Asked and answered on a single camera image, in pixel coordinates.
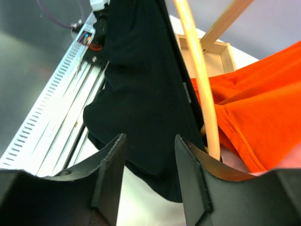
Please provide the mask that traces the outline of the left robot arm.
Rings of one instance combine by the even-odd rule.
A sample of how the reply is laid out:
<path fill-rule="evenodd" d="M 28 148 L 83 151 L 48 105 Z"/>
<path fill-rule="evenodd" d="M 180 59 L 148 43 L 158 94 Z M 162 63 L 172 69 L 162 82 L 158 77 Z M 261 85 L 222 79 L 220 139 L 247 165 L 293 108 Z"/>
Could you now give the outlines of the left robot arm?
<path fill-rule="evenodd" d="M 109 4 L 110 0 L 90 0 L 90 6 L 96 18 L 96 24 L 100 23 L 102 19 L 107 19 Z"/>

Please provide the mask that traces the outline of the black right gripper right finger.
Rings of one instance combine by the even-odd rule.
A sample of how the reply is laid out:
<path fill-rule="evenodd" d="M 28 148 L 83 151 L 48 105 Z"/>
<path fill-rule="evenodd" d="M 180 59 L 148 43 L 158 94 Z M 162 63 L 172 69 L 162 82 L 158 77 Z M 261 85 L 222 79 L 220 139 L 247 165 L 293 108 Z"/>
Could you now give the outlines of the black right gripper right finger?
<path fill-rule="evenodd" d="M 212 226 L 212 206 L 200 164 L 180 135 L 174 147 L 186 225 Z"/>

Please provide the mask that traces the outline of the black t shirt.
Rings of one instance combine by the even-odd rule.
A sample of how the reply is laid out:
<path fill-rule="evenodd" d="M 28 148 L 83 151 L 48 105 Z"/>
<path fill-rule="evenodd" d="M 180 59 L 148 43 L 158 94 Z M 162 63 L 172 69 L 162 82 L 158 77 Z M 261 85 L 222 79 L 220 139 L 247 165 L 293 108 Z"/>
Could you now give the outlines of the black t shirt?
<path fill-rule="evenodd" d="M 203 149 L 203 119 L 164 1 L 112 0 L 102 53 L 105 87 L 83 114 L 89 140 L 102 149 L 124 133 L 126 167 L 181 202 L 175 136 Z"/>

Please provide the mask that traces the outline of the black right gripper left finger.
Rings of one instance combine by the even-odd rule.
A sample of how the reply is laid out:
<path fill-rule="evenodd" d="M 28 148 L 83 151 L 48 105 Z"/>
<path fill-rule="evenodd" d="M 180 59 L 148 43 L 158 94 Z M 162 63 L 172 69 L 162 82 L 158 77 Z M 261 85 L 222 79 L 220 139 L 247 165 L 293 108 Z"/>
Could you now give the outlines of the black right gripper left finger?
<path fill-rule="evenodd" d="M 126 147 L 126 135 L 119 134 L 97 153 L 101 162 L 97 168 L 98 179 L 91 207 L 96 209 L 110 226 L 115 226 L 117 222 Z"/>

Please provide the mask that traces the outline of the orange clothes hanger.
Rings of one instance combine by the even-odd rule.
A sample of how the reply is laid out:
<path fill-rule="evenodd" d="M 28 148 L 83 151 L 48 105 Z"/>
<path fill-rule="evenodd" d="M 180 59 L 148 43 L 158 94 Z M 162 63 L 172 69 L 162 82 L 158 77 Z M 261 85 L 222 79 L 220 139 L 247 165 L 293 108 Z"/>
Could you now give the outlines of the orange clothes hanger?
<path fill-rule="evenodd" d="M 220 142 L 214 100 L 207 76 L 203 50 L 198 39 L 195 22 L 186 0 L 174 0 L 182 28 L 186 37 L 189 52 L 192 57 L 201 109 L 206 129 L 208 153 L 216 160 L 220 160 Z"/>

